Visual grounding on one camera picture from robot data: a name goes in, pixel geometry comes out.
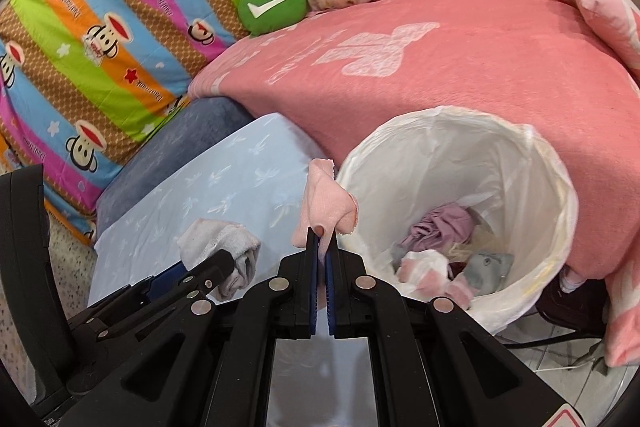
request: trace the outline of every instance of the green pillow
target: green pillow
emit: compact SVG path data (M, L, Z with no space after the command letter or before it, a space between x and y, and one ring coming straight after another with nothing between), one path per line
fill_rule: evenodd
M240 0L238 3L240 22L254 37L300 22L306 10L306 0Z

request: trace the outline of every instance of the white cord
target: white cord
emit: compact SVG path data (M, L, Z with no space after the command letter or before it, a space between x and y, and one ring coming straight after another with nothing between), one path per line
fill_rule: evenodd
M584 367L585 365L590 365L593 361L584 362L580 365L567 365L566 367L547 367L546 369L534 369L534 373L542 373L542 371L561 371L562 369L578 369L579 367Z

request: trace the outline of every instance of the purple cloth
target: purple cloth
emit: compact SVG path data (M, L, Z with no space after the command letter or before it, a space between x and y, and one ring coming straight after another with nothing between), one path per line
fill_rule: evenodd
M428 212L420 223L412 225L400 245L410 251L439 250L453 243L464 243L475 223L456 203L447 203Z

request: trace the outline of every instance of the dark blue cushion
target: dark blue cushion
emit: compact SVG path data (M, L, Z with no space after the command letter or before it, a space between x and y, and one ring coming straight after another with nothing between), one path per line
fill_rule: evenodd
M171 174L254 118L229 98L191 102L133 156L97 204L98 236Z

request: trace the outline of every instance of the white check mark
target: white check mark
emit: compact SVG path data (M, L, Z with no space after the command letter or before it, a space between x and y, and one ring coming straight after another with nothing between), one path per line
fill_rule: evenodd
M250 2L248 2L246 5L249 8L249 11L251 12L251 14L257 19L260 15L264 15L271 8L273 8L274 6L277 6L278 4L284 1L286 0L272 0L264 4L261 4L260 6L256 6L255 4L251 4Z

